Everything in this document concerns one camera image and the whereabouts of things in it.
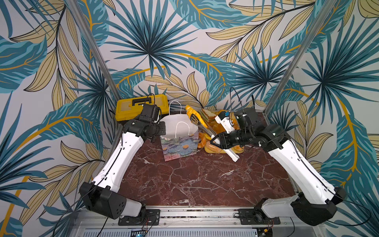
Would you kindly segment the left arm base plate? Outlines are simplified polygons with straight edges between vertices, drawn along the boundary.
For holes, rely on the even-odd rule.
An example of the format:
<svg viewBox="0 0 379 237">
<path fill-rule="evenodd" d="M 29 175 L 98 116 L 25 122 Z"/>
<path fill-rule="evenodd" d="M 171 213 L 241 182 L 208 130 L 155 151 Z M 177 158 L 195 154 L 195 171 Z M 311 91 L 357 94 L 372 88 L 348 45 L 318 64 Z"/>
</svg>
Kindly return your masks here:
<svg viewBox="0 0 379 237">
<path fill-rule="evenodd" d="M 143 209 L 137 217 L 121 216 L 119 226 L 157 226 L 160 219 L 160 209 Z"/>
</svg>

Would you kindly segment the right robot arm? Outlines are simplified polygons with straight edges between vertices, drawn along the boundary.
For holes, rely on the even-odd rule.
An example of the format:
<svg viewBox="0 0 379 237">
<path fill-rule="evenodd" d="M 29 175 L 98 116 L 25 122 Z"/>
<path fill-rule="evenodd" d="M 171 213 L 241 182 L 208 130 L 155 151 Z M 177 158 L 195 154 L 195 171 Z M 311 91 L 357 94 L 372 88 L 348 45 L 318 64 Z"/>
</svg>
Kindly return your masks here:
<svg viewBox="0 0 379 237">
<path fill-rule="evenodd" d="M 334 217 L 346 191 L 334 187 L 315 170 L 282 126 L 264 125 L 255 109 L 248 108 L 235 114 L 239 129 L 234 129 L 230 115 L 230 112 L 222 111 L 215 117 L 225 131 L 215 135 L 210 143 L 222 150 L 246 145 L 262 148 L 301 189 L 289 198 L 262 199 L 256 206 L 260 215 L 267 218 L 297 217 L 311 226 Z"/>
</svg>

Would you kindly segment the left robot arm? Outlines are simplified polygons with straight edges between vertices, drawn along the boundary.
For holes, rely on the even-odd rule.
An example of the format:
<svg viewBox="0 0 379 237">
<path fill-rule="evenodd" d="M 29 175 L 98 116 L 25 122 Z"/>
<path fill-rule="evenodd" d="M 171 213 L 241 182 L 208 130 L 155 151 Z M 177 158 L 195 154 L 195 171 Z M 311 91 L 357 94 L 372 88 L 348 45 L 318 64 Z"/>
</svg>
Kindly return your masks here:
<svg viewBox="0 0 379 237">
<path fill-rule="evenodd" d="M 111 219 L 120 216 L 144 217 L 143 204 L 119 194 L 122 179 L 138 150 L 148 139 L 165 134 L 161 108 L 145 104 L 142 112 L 123 126 L 120 140 L 98 175 L 80 187 L 81 199 L 87 210 Z"/>
</svg>

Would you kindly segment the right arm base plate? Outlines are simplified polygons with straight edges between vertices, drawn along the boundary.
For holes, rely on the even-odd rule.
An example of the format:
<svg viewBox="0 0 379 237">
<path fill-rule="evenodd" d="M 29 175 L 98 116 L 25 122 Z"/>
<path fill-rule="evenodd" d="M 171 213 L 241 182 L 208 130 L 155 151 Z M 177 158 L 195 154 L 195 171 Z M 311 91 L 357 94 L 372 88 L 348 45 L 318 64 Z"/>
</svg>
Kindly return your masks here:
<svg viewBox="0 0 379 237">
<path fill-rule="evenodd" d="M 240 220 L 241 225 L 279 225 L 278 217 L 269 218 L 262 211 L 256 209 L 238 209 L 234 218 Z"/>
</svg>

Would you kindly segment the floral paper bag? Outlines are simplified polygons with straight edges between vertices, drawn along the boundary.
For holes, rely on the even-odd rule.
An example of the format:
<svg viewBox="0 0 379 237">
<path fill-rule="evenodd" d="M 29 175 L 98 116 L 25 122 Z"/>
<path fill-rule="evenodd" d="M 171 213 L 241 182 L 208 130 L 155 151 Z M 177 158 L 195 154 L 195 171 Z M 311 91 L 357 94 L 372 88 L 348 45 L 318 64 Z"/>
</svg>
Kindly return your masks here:
<svg viewBox="0 0 379 237">
<path fill-rule="evenodd" d="M 162 120 L 166 134 L 160 137 L 164 160 L 166 162 L 195 155 L 199 143 L 198 127 L 186 113 L 169 113 Z"/>
</svg>

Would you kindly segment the ring shaped twisted bread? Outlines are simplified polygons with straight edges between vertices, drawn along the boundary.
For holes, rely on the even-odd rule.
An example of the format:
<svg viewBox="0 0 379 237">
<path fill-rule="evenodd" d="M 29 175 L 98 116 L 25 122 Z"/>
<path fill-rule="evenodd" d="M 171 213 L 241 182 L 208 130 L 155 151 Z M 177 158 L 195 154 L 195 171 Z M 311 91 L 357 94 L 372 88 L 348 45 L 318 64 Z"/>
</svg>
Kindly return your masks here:
<svg viewBox="0 0 379 237">
<path fill-rule="evenodd" d="M 200 132 L 198 134 L 198 137 L 199 137 L 199 143 L 197 145 L 198 149 L 202 149 L 206 145 L 207 141 L 211 140 L 211 137 L 208 134 L 203 133 L 203 132 Z"/>
</svg>

